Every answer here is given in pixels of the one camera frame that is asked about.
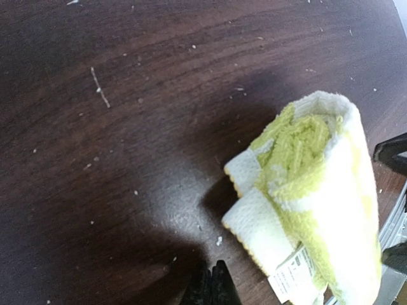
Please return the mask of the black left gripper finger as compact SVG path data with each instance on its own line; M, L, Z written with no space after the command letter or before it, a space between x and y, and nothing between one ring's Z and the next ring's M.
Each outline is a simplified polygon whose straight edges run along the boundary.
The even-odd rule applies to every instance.
M207 268L197 269L187 286L180 305L210 305L211 273Z
M406 133L378 143L373 152L373 161L406 175Z
M400 273L407 273L407 244L399 243L386 248L382 254L382 264Z
M212 304L242 305L236 286L225 261L219 260L212 268Z

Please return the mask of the green patterned white towel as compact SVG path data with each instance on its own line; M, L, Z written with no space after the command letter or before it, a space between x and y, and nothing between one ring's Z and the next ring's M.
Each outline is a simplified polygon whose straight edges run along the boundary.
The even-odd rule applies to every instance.
M280 302L373 304L381 282L375 176L358 108L316 91L224 166L238 201L222 223Z

